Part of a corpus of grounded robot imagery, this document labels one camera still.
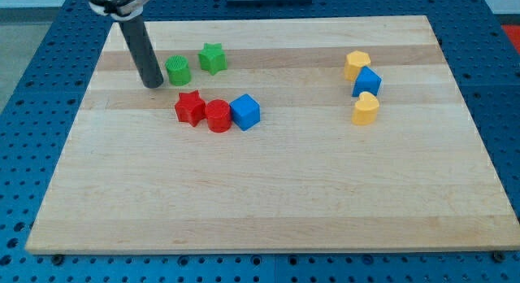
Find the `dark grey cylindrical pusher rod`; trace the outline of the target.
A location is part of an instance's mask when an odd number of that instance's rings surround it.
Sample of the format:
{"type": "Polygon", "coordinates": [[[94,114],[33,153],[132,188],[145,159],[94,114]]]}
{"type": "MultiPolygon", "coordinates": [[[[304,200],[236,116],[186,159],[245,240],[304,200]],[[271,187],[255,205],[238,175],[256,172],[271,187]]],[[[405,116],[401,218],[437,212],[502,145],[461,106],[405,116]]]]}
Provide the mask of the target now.
{"type": "Polygon", "coordinates": [[[144,87],[158,88],[163,84],[163,75],[143,16],[137,15],[130,20],[119,21],[119,27],[144,87]]]}

